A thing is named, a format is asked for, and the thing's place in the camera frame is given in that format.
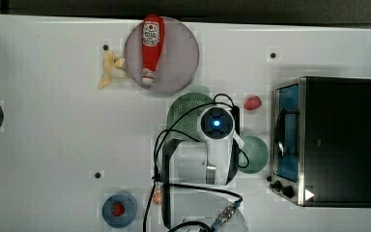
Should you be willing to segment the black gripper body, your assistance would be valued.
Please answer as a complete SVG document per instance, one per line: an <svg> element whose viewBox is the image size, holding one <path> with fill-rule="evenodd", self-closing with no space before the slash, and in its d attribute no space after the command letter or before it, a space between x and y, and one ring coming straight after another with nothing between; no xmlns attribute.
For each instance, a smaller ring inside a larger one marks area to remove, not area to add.
<svg viewBox="0 0 371 232"><path fill-rule="evenodd" d="M230 110L230 113L232 114L232 117L234 119L236 134L240 134L241 131L240 112L240 108L237 105L234 105Z"/></svg>

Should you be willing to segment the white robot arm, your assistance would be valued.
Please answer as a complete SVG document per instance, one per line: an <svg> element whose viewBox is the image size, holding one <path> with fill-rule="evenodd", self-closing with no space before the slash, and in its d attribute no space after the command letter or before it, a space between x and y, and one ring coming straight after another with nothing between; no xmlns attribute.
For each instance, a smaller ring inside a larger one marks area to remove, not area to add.
<svg viewBox="0 0 371 232"><path fill-rule="evenodd" d="M239 153L244 146L240 109L236 106L206 106L189 113L185 120L192 139L172 138L162 151L162 218L169 229L174 227L171 188L228 185L238 172Z"/></svg>

